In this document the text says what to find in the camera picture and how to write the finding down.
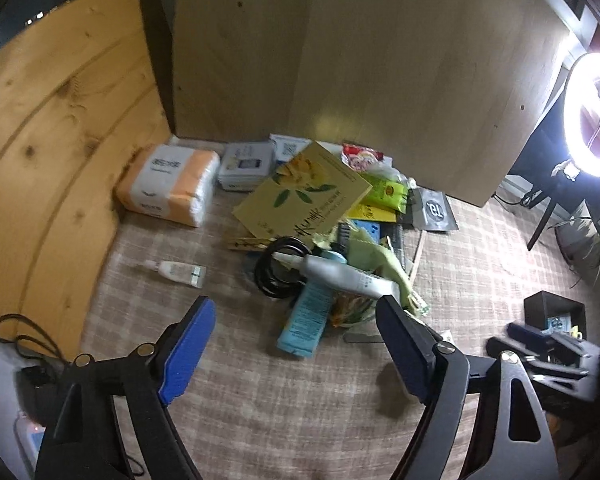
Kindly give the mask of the silver cosmetic tube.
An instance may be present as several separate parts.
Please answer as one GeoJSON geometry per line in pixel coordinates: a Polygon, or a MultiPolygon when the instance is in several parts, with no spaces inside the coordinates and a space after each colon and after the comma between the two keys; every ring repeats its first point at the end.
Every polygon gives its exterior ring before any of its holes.
{"type": "Polygon", "coordinates": [[[297,270],[309,282],[321,284],[336,292],[373,300],[390,296],[396,302],[401,301],[400,287],[396,282],[349,266],[338,252],[322,252],[319,256],[303,257],[274,252],[273,259],[287,268],[297,270]]]}

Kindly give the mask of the light blue cream tube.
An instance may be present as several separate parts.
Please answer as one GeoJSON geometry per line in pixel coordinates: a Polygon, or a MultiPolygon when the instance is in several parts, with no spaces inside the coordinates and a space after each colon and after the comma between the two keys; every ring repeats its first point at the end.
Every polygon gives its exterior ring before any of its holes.
{"type": "Polygon", "coordinates": [[[313,356],[332,310],[334,296],[334,291],[325,285],[306,284],[276,341],[276,348],[298,358],[313,356]]]}

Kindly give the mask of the wooden clothespin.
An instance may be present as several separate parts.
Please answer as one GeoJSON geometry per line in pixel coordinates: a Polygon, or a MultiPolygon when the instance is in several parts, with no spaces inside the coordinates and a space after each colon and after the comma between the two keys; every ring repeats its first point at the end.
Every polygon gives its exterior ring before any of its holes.
{"type": "Polygon", "coordinates": [[[264,252],[273,242],[274,238],[227,237],[224,240],[224,246],[233,252],[264,252]]]}

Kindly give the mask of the yellow flower tea box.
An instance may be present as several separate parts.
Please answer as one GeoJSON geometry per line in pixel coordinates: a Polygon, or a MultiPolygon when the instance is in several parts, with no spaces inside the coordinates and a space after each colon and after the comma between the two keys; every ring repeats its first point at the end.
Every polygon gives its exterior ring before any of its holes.
{"type": "Polygon", "coordinates": [[[294,236],[308,242],[326,234],[370,192],[370,184],[313,142],[279,166],[234,210],[253,236],[294,236]]]}

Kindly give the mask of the red coffee creamer sachet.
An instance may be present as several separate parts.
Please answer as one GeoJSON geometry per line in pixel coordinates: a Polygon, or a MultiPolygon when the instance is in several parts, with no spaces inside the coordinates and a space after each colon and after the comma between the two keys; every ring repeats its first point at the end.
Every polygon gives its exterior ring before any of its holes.
{"type": "Polygon", "coordinates": [[[364,172],[378,162],[383,162],[384,158],[384,154],[368,146],[343,143],[341,147],[341,161],[356,172],[364,172]]]}

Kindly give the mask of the black storage box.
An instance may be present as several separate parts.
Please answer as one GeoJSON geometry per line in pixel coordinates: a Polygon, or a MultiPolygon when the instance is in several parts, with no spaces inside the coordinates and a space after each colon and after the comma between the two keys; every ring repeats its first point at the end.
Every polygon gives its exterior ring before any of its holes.
{"type": "Polygon", "coordinates": [[[577,300],[541,290],[524,298],[524,322],[546,332],[586,336],[585,305],[577,300]]]}

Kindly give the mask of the small white dropper bottle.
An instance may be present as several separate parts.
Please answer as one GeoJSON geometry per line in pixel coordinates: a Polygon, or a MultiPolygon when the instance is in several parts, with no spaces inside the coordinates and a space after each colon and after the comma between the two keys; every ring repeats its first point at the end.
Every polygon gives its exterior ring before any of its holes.
{"type": "Polygon", "coordinates": [[[162,278],[170,282],[193,288],[201,288],[204,284],[204,276],[206,275],[206,268],[204,266],[177,261],[145,260],[142,263],[142,267],[155,271],[162,278]]]}

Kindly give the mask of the black stand leg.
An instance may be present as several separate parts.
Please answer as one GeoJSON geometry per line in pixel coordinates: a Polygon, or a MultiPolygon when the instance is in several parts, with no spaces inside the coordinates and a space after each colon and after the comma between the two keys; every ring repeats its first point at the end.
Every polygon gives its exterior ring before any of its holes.
{"type": "Polygon", "coordinates": [[[556,205],[557,205],[556,200],[554,200],[554,198],[551,197],[550,201],[548,202],[548,205],[546,206],[546,208],[542,214],[542,217],[541,217],[538,225],[536,226],[535,230],[533,231],[533,233],[530,237],[530,240],[527,243],[527,249],[529,252],[532,251],[534,245],[536,244],[536,242],[538,241],[538,239],[540,238],[542,233],[545,231],[547,223],[550,221],[550,217],[554,214],[556,205]]]}

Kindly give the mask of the blue phone stand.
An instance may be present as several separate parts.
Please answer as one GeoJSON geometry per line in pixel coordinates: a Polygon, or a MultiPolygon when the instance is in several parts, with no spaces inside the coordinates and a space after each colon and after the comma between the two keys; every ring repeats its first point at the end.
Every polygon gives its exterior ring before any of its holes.
{"type": "Polygon", "coordinates": [[[380,241],[380,223],[367,220],[353,220],[353,224],[365,231],[376,244],[380,241]]]}

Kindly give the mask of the grey sachet with logo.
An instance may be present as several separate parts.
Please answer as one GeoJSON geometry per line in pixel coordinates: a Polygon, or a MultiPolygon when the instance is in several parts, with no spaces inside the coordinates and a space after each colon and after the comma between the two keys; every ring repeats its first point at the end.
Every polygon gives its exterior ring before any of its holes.
{"type": "Polygon", "coordinates": [[[413,191],[412,225],[428,232],[452,232],[458,229],[446,195],[428,188],[415,188],[413,191]]]}

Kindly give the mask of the yellow label packet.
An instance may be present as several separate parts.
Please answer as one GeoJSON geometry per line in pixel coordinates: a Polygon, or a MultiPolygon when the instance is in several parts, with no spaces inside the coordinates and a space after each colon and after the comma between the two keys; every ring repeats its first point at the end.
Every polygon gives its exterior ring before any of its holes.
{"type": "Polygon", "coordinates": [[[396,223],[396,211],[367,204],[352,207],[346,217],[351,220],[396,223]]]}

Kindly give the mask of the green snack packet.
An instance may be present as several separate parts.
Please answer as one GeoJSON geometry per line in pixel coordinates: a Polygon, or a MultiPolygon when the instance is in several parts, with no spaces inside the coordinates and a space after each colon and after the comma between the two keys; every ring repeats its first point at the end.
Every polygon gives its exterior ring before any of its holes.
{"type": "Polygon", "coordinates": [[[363,203],[404,214],[408,197],[406,185],[372,174],[362,174],[362,178],[370,185],[370,190],[364,196],[363,203]]]}

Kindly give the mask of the orange white tissue pack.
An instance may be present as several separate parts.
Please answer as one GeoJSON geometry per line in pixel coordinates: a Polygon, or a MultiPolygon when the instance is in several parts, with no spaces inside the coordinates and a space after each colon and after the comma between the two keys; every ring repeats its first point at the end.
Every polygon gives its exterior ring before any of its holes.
{"type": "Polygon", "coordinates": [[[215,151],[147,145],[131,159],[114,195],[128,211],[198,228],[211,203],[219,168],[215,151]]]}

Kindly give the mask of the grey phone card box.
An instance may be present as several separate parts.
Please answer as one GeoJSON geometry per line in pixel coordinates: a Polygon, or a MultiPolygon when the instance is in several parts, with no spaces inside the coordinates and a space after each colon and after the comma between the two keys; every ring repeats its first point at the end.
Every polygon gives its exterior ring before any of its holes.
{"type": "Polygon", "coordinates": [[[223,152],[218,181],[225,191],[253,191],[275,167],[271,141],[229,143],[223,152]]]}

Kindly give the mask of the white QR code paper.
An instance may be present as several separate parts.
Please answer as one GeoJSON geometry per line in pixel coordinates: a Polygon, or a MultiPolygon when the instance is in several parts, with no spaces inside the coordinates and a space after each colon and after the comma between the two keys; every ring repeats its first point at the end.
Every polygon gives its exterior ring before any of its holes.
{"type": "Polygon", "coordinates": [[[310,139],[298,138],[298,136],[285,136],[278,133],[271,133],[270,141],[275,148],[276,162],[289,162],[312,143],[310,139]]]}

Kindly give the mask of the pine wood board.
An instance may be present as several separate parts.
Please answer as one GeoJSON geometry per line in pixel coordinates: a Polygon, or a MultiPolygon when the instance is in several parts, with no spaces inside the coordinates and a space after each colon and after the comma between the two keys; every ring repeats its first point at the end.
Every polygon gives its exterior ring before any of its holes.
{"type": "Polygon", "coordinates": [[[0,50],[0,335],[31,320],[80,350],[119,225],[114,186],[170,138],[160,0],[73,0],[0,50]]]}

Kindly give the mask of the wooden panel board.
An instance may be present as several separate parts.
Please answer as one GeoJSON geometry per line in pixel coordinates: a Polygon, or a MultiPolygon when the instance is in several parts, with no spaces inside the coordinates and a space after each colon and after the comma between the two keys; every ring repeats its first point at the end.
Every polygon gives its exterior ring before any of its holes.
{"type": "Polygon", "coordinates": [[[482,206],[569,44],[545,0],[176,0],[176,131],[351,141],[482,206]]]}

